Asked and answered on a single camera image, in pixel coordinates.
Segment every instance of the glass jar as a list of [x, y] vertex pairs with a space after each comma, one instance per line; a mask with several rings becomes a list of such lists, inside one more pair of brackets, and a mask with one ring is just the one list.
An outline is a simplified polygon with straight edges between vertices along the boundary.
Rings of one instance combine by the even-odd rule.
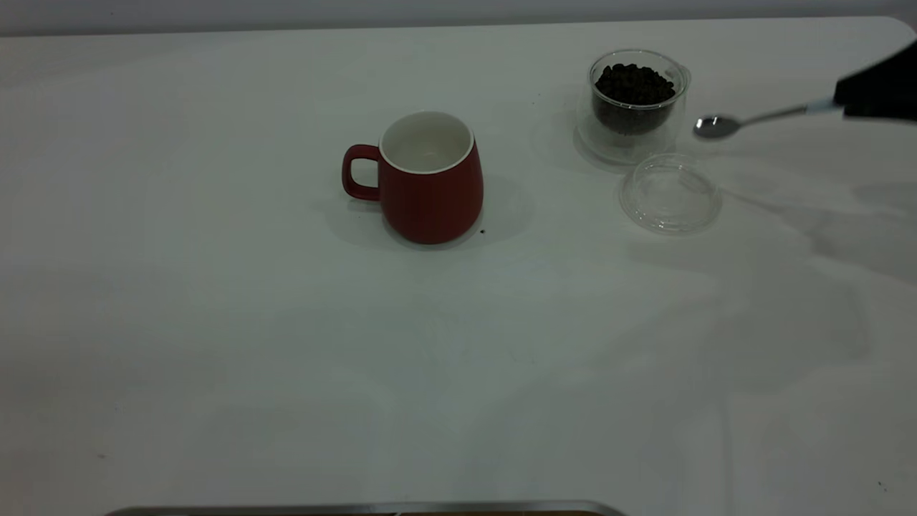
[[[651, 68], [672, 82], [675, 95], [651, 105], [626, 104], [604, 95], [595, 83], [606, 66], [615, 64]], [[577, 104], [577, 131], [590, 151], [612, 162], [637, 164], [674, 148], [691, 85], [687, 68], [650, 50], [618, 50], [593, 63], [586, 81]]]

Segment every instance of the spoon bowl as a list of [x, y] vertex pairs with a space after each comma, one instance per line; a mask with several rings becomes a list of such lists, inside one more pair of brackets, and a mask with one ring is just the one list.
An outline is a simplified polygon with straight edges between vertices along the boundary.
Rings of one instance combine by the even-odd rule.
[[732, 136], [742, 128], [742, 124], [726, 115], [713, 115], [698, 118], [694, 124], [694, 134], [705, 140], [716, 140]]

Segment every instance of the spoon handle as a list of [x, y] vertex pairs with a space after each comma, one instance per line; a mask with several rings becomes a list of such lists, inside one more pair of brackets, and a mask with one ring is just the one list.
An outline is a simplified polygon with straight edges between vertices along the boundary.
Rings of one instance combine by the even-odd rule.
[[770, 113], [765, 113], [764, 115], [758, 115], [757, 117], [743, 120], [742, 125], [750, 126], [752, 124], [757, 124], [758, 122], [773, 120], [774, 118], [796, 117], [798, 115], [816, 115], [818, 113], [834, 111], [840, 108], [840, 106], [834, 103], [834, 100], [831, 97], [828, 97], [823, 98], [822, 100], [810, 102], [808, 104], [800, 104], [798, 106], [781, 109], [780, 111], [772, 111]]

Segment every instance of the clear plastic lid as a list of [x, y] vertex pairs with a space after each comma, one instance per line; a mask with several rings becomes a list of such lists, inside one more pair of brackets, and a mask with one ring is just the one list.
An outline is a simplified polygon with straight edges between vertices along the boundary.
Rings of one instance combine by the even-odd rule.
[[700, 162], [684, 154], [659, 154], [637, 165], [621, 183], [621, 208], [634, 222], [667, 235], [708, 228], [723, 207], [720, 188]]

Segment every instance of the mug handle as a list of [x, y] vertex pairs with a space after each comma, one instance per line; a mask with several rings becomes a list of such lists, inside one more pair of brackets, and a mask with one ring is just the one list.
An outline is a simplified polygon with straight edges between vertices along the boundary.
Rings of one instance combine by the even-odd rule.
[[379, 147], [375, 145], [354, 145], [344, 153], [344, 164], [341, 166], [341, 182], [344, 184], [344, 191], [349, 196], [364, 201], [378, 201], [379, 188], [376, 186], [364, 186], [353, 180], [353, 174], [350, 171], [350, 165], [354, 160], [373, 160], [378, 162], [380, 159]]

